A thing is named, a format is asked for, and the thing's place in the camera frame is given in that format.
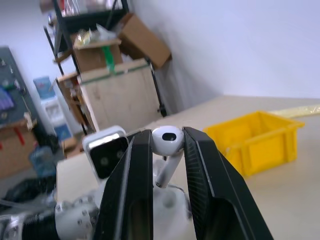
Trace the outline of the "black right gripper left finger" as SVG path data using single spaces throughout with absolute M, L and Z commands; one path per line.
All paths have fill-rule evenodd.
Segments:
M 153 240 L 151 130 L 136 133 L 106 181 L 93 240 Z

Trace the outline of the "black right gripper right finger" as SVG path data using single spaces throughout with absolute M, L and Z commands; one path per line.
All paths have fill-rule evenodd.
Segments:
M 197 240 L 274 240 L 244 178 L 204 132 L 184 127 L 184 158 Z

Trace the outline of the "white earbud charging case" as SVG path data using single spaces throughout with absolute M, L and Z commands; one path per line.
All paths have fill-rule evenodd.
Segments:
M 196 240 L 189 197 L 177 185 L 153 185 L 153 240 Z

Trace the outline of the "white earbud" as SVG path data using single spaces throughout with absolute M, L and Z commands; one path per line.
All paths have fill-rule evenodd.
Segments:
M 166 188 L 184 153 L 184 132 L 176 126 L 165 125 L 155 128 L 151 136 L 153 153 L 167 157 L 155 181 L 159 188 Z

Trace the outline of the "yellow plastic bin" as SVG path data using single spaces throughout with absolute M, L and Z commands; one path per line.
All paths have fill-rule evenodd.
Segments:
M 298 129 L 304 122 L 256 111 L 203 129 L 243 176 L 290 163 L 298 155 Z

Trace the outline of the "blue water bottle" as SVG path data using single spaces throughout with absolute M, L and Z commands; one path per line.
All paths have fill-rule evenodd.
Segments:
M 39 178 L 56 175 L 56 163 L 49 146 L 36 146 L 28 157 L 36 175 Z

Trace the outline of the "large light wooden crate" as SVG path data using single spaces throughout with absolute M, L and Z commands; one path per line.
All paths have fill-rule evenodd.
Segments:
M 117 64 L 113 72 L 83 72 L 78 81 L 97 132 L 119 125 L 129 133 L 162 118 L 152 71 L 143 58 Z

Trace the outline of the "black plastic bag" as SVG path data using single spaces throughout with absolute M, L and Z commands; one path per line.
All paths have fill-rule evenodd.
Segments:
M 25 203 L 44 194 L 50 194 L 56 187 L 56 175 L 28 178 L 10 188 L 1 201 Z

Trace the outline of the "yellowish plastic strip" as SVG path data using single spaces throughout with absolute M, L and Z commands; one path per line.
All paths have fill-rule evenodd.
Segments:
M 269 113 L 284 118 L 299 118 L 305 116 L 320 115 L 320 104 L 273 110 Z

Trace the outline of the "white water dispenser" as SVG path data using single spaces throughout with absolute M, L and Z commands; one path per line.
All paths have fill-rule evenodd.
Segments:
M 53 133 L 59 141 L 71 138 L 72 132 L 49 77 L 35 78 L 33 83 Z

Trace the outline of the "brown cardboard box with red tape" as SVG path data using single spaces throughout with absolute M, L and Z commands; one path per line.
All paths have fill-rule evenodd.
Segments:
M 0 179 L 31 167 L 29 154 L 34 150 L 35 142 L 26 120 L 0 127 Z

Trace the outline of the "open cardboard box with green tape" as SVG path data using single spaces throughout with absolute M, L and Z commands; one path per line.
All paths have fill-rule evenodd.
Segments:
M 120 39 L 113 38 L 85 45 L 74 44 L 73 53 L 79 72 L 84 73 L 102 68 L 113 69 L 115 65 L 122 64 L 121 42 Z

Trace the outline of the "tilted brown cardboard box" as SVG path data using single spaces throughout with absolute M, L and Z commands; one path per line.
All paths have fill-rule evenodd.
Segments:
M 147 58 L 155 69 L 172 59 L 169 47 L 133 13 L 127 13 L 116 25 L 121 51 L 133 60 Z

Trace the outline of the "dark grey tool pegboard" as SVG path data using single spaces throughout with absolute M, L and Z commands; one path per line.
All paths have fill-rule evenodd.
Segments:
M 0 125 L 23 120 L 24 113 L 32 120 L 39 118 L 11 50 L 0 46 Z

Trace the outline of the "black metal shelving rack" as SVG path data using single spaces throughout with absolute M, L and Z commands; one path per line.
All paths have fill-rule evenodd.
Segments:
M 57 65 L 61 70 L 62 57 L 58 54 L 71 57 L 75 66 L 75 72 L 80 74 L 79 64 L 73 52 L 73 42 L 75 34 L 80 30 L 95 30 L 96 24 L 105 26 L 108 30 L 120 22 L 128 12 L 127 0 L 112 0 L 111 8 L 86 11 L 84 13 L 75 13 L 71 15 L 63 14 L 64 7 L 67 5 L 78 7 L 80 0 L 40 0 L 42 11 L 49 9 L 54 10 L 56 17 L 49 21 L 49 25 L 54 27 L 54 42 L 50 39 L 51 49 L 53 51 Z

